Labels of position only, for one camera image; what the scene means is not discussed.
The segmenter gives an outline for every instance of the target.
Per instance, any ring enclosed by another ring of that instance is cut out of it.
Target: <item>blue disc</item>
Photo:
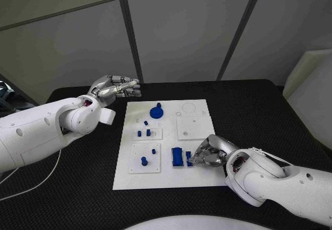
[[[149,109],[149,117],[157,119],[162,116],[164,112],[162,109],[160,107],[154,107]]]

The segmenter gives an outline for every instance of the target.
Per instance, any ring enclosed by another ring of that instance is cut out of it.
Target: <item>black table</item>
[[[87,88],[57,89],[48,102],[84,94]],[[0,229],[122,229],[186,214],[229,217],[272,229],[327,229],[269,200],[259,208],[250,206],[224,186],[112,191],[128,101],[206,99],[214,133],[237,147],[256,147],[298,166],[332,171],[332,161],[269,81],[152,83],[141,91],[139,98],[116,99],[109,106],[116,112],[112,125],[97,124],[63,149],[41,186],[0,202]],[[20,168],[1,184],[0,196],[37,185],[56,159],[57,153]]]

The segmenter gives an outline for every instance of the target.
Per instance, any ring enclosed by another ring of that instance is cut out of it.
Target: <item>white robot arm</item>
[[[332,227],[332,173],[294,166],[259,149],[239,149],[216,135],[204,139],[188,161],[226,166],[224,184],[252,206],[269,199],[295,216]]]
[[[100,77],[87,94],[66,98],[0,119],[0,173],[45,158],[89,134],[97,122],[110,125],[115,112],[106,108],[116,97],[139,96],[138,80]],[[60,128],[69,130],[61,134]]]

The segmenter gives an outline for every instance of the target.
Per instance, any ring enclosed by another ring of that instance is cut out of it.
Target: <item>white cable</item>
[[[56,163],[54,163],[53,169],[51,169],[51,171],[50,171],[47,177],[44,178],[44,180],[41,181],[41,183],[47,180],[47,178],[50,177],[50,175],[51,175],[51,173],[53,173],[53,170],[54,170],[54,168],[56,168],[56,165],[57,165],[57,162],[58,162],[58,159],[60,159],[60,151],[58,151],[57,161],[56,161]],[[14,196],[17,196],[17,195],[21,195],[22,193],[25,193],[25,192],[28,192],[28,191],[31,191],[34,188],[37,188],[37,187],[41,185],[41,183],[40,183],[37,186],[34,186],[32,188],[27,189],[24,192],[17,193],[17,194],[14,194],[14,195],[9,195],[9,196],[7,196],[5,198],[0,199],[0,201],[5,200],[5,199],[8,199],[8,198],[11,198],[11,197],[14,197]]]
[[[7,177],[2,179],[2,181],[0,182],[0,184],[9,178],[9,176],[14,174],[14,172],[17,171],[18,168],[14,169],[14,171],[7,175]]]

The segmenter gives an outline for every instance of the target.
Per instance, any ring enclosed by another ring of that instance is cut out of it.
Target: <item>table surface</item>
[[[87,88],[57,89],[48,102],[84,94]],[[206,99],[214,133],[237,147],[256,147],[298,166],[332,172],[332,161],[268,80],[151,83],[141,85],[141,92],[139,98],[110,104],[112,125],[99,123],[63,149],[41,186],[1,201],[0,229],[122,229],[187,214],[229,217],[272,229],[326,229],[269,200],[259,208],[250,206],[226,186],[112,191],[128,101]],[[56,159],[57,153],[20,168],[1,184],[0,197],[35,186]]]

